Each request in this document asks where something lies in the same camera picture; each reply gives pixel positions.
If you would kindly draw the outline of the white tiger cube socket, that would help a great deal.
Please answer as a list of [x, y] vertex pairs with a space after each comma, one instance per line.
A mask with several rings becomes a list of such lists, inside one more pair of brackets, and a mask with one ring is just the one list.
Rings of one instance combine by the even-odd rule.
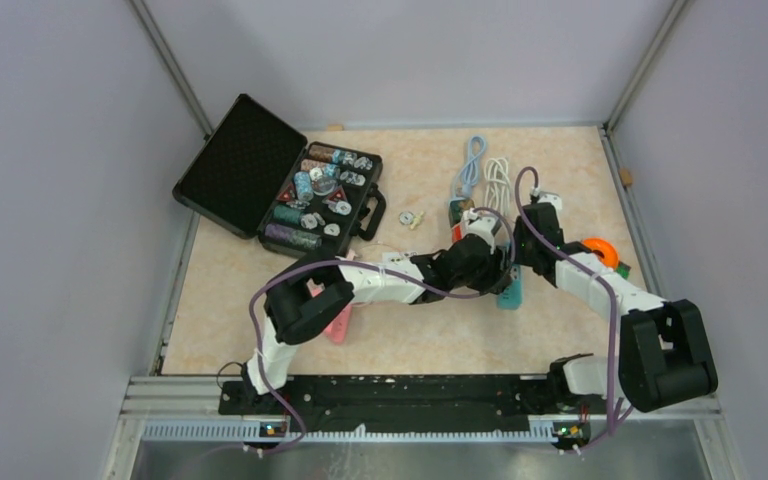
[[490, 251], [496, 247], [496, 233], [500, 225], [492, 213], [483, 214], [477, 209], [469, 209], [462, 214], [458, 228], [462, 238], [472, 235], [481, 239]]

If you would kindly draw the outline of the teal power strip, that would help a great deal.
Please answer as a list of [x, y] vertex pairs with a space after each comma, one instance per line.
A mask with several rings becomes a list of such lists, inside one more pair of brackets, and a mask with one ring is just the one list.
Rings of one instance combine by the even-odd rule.
[[510, 271], [511, 283], [496, 297], [500, 310], [515, 311], [523, 304], [523, 280], [521, 266], [514, 265]]

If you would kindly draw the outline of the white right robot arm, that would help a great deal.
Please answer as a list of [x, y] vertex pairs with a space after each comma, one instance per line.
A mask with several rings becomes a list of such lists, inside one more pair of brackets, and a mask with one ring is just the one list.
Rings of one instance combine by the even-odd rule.
[[587, 395], [598, 395], [651, 412], [716, 392], [718, 373], [696, 304], [649, 293], [583, 243], [565, 241], [550, 203], [525, 206], [514, 235], [519, 264], [618, 331], [606, 356], [578, 354], [551, 364], [546, 397], [554, 409], [572, 412]]

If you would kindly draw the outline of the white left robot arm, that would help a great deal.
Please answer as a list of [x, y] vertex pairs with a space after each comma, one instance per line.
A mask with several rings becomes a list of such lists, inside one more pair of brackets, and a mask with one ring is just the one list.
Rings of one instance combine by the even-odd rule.
[[510, 284], [513, 264], [509, 249], [477, 234], [448, 249], [383, 263], [349, 260], [325, 247], [309, 252], [252, 297], [263, 303], [265, 318], [254, 323], [256, 347], [242, 374], [243, 401], [257, 413], [274, 410], [298, 348], [323, 333], [347, 307], [496, 295]]

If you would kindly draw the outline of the red cube socket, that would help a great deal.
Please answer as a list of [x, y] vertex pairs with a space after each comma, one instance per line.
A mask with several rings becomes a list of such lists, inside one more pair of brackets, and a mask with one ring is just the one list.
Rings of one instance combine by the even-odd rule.
[[452, 243], [455, 243], [459, 240], [461, 240], [464, 236], [463, 228], [460, 223], [454, 225], [451, 229], [451, 241]]

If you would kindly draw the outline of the dark green cube socket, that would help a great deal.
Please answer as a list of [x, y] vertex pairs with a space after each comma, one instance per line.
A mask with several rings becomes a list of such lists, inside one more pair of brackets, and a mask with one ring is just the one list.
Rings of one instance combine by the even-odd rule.
[[464, 211], [468, 211], [474, 207], [474, 202], [471, 199], [455, 199], [451, 200], [448, 204], [448, 219], [451, 227], [457, 225], [463, 216]]

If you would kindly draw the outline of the cream chess pawn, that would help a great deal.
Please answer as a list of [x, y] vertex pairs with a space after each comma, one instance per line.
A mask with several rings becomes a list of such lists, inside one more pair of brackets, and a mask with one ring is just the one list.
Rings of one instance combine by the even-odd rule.
[[415, 214], [413, 216], [411, 223], [409, 224], [409, 229], [415, 230], [423, 222], [424, 216], [425, 216], [424, 211], [420, 211], [419, 213]]

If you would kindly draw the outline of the loose poker chip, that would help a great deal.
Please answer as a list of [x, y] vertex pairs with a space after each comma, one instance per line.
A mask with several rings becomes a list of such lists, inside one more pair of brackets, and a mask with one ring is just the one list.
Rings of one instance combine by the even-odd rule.
[[414, 215], [411, 212], [402, 212], [399, 215], [400, 223], [403, 225], [409, 225], [414, 219]]

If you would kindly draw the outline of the pink triangular power strip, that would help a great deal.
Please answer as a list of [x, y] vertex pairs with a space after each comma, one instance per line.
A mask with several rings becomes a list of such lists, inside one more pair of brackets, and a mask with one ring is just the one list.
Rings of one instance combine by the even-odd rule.
[[351, 304], [344, 307], [324, 328], [321, 335], [335, 345], [343, 344], [349, 330], [352, 309]]

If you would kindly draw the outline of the black poker chip case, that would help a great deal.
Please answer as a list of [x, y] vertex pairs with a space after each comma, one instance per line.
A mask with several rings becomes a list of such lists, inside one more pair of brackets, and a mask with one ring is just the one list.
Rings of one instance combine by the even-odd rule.
[[302, 257], [372, 240], [387, 203], [380, 155], [309, 140], [239, 95], [173, 187], [176, 201], [244, 240]]

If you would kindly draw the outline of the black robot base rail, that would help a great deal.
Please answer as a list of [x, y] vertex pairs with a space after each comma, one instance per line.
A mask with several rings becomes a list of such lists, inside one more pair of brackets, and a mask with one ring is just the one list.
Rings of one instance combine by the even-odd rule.
[[298, 375], [278, 394], [257, 394], [242, 381], [221, 388], [221, 415], [298, 414], [310, 434], [490, 433], [529, 429], [539, 415], [602, 414], [597, 395], [573, 395], [542, 375]]

